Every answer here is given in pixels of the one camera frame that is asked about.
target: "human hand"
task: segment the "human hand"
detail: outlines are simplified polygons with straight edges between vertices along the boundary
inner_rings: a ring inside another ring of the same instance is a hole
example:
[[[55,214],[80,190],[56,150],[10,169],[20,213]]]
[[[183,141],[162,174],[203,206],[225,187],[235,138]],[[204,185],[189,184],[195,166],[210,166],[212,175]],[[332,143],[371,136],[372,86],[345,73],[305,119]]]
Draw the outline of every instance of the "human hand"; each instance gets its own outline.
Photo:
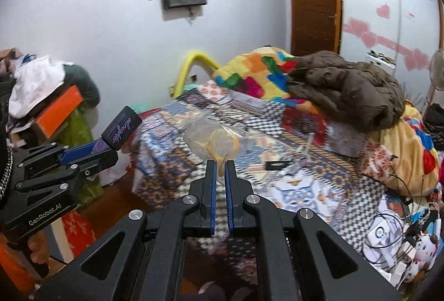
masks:
[[[49,259],[49,243],[43,231],[37,232],[28,240],[28,247],[32,251],[31,260],[43,264]]]

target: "white wardrobe door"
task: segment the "white wardrobe door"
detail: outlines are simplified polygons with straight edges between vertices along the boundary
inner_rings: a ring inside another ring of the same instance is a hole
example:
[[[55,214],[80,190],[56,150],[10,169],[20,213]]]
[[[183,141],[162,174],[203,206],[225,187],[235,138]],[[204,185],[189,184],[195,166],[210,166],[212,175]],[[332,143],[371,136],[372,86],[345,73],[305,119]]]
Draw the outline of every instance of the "white wardrobe door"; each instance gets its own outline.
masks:
[[[430,86],[430,58],[440,44],[438,0],[401,0],[400,13],[395,77],[405,97],[422,111]]]
[[[374,50],[395,58],[399,5],[399,0],[343,0],[340,55],[358,62]]]

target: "orange box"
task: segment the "orange box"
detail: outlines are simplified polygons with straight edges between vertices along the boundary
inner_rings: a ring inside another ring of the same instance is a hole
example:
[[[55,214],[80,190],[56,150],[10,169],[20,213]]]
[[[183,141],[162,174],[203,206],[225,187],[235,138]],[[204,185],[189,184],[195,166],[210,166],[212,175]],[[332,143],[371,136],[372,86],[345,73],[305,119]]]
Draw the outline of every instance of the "orange box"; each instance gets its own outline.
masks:
[[[83,97],[79,89],[76,86],[70,87],[40,113],[32,125],[34,131],[45,139],[50,138],[81,102]]]

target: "wooden floor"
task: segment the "wooden floor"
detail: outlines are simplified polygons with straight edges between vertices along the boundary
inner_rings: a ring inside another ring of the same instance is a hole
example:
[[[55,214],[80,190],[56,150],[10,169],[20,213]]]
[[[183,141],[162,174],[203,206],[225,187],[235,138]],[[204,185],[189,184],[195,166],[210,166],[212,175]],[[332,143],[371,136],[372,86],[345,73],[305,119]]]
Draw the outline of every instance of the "wooden floor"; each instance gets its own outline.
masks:
[[[92,205],[80,210],[91,223],[97,238],[133,209],[150,211],[139,196],[131,193],[133,173],[129,172],[114,185],[104,188],[105,194]],[[208,281],[217,281],[226,288],[242,286],[243,282],[230,271],[227,265],[188,244],[182,280],[182,293],[197,293]]]

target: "patchwork bedspread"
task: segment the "patchwork bedspread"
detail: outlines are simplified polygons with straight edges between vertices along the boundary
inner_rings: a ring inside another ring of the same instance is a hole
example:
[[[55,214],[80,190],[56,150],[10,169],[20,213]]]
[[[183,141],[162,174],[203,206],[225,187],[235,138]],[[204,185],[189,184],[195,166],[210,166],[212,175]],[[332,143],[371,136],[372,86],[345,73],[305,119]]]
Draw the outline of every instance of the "patchwork bedspread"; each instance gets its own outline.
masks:
[[[358,177],[367,136],[319,114],[303,112],[291,103],[253,98],[221,88],[213,80],[143,120],[133,185],[136,194],[155,208],[164,207],[187,194],[190,183],[204,176],[205,162],[183,141],[183,121],[198,116],[256,135],[253,146],[234,160],[238,176],[249,180],[256,194],[293,212],[311,208],[360,249],[384,193],[382,185]],[[310,132],[316,137],[308,167],[285,177],[265,170],[266,161],[279,160],[305,144]],[[228,237],[222,185],[217,187],[216,234],[196,242],[235,267],[244,279],[256,281],[254,243]]]

